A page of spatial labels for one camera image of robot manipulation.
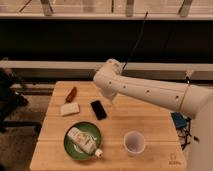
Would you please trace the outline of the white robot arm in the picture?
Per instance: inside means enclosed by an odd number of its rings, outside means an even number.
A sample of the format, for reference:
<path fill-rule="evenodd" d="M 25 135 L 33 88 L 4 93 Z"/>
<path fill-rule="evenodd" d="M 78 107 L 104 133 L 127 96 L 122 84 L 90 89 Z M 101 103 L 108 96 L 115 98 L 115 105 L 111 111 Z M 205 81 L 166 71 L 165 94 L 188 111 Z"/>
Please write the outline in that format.
<path fill-rule="evenodd" d="M 122 75 L 123 66 L 108 59 L 93 77 L 104 97 L 118 93 L 167 108 L 194 120 L 186 171 L 213 171 L 213 89 L 188 83 L 139 79 Z"/>

